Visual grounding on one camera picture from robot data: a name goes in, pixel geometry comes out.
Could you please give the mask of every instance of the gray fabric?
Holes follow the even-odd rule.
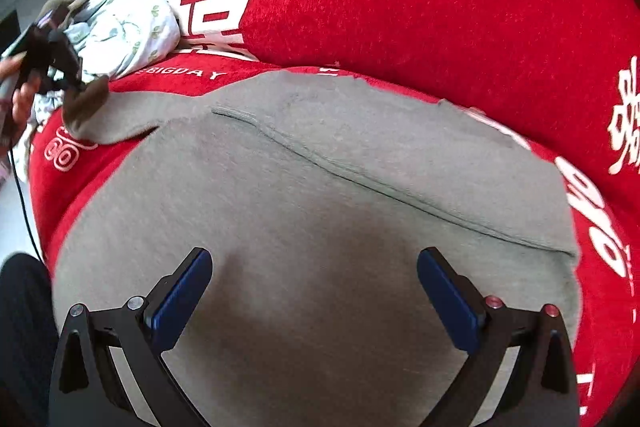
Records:
[[[204,114],[153,133],[89,202],[60,253],[56,317],[145,295],[203,246],[213,280],[164,358],[212,425],[415,427],[464,359],[415,274],[431,245],[484,294],[557,303],[575,333],[572,257],[448,223]]]
[[[255,125],[322,168],[478,232],[577,253],[557,169],[447,102],[352,77],[271,71],[200,97],[111,93],[78,139],[113,143],[212,110]]]

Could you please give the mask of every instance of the human hand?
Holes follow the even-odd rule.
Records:
[[[22,59],[24,54],[16,55],[15,57],[9,57],[4,60],[0,60],[0,82],[10,77],[12,74],[17,73],[20,70]],[[27,127],[27,121],[31,115],[31,106],[33,105],[33,98],[40,89],[40,77],[33,73],[30,75],[29,80],[22,84],[20,89],[16,89],[13,97],[12,118],[14,120],[14,135],[12,143],[16,143],[22,133],[24,133]],[[0,155],[4,155],[6,150],[0,148]]]

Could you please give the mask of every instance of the red fabric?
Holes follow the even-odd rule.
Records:
[[[270,64],[192,52],[173,55],[161,64],[113,82],[111,89],[158,90],[197,96],[273,69],[276,68]],[[332,76],[349,74],[335,68],[289,69]],[[433,96],[406,87],[360,77],[379,89],[414,96],[426,103],[437,101]],[[487,120],[478,115],[476,118]],[[513,134],[495,122],[488,123]],[[36,135],[30,162],[33,210],[52,272],[64,238],[84,206],[142,141],[133,139],[111,146],[79,144],[66,134],[61,124],[60,112],[57,112],[43,132]],[[634,277],[640,277],[640,273],[638,262],[634,264],[631,259],[631,252],[640,248],[640,231],[632,214],[623,214],[623,228],[615,216],[615,207],[602,200],[597,188],[564,158],[521,136],[515,139],[542,159],[560,166],[567,193],[579,203],[573,215],[581,251],[576,276],[582,290],[583,311],[574,360],[583,382],[578,385],[583,408],[580,425],[591,427],[611,404],[640,353],[640,322],[634,314],[639,299],[633,286]],[[603,240],[610,248],[601,248],[598,253],[596,243],[600,245]],[[617,242],[623,247],[629,245],[628,256],[625,248],[617,248]]]
[[[478,107],[580,166],[607,200],[640,212],[638,166],[626,164],[638,151],[635,88],[618,150],[607,131],[621,103],[618,71],[639,49],[632,0],[248,0],[244,10],[238,1],[172,3],[183,33],[200,41],[234,42],[280,66],[339,64]],[[627,141],[622,171],[609,174]]]

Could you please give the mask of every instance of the black cable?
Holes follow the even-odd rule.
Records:
[[[38,259],[40,259],[40,262],[45,264],[44,259],[40,255],[40,251],[36,246],[36,240],[33,238],[33,233],[31,232],[31,225],[29,224],[29,217],[27,216],[27,205],[24,203],[24,196],[22,195],[22,188],[20,188],[20,180],[18,179],[18,172],[15,169],[14,144],[12,142],[9,143],[9,160],[11,161],[11,168],[14,172],[15,187],[18,189],[18,196],[20,196],[20,205],[22,206],[22,216],[24,217],[24,223],[27,226],[27,232],[29,232],[31,245],[33,246],[33,250],[38,256]]]

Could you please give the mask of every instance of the dark pants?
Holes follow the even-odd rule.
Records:
[[[46,426],[57,347],[49,273],[15,254],[0,271],[0,425]]]

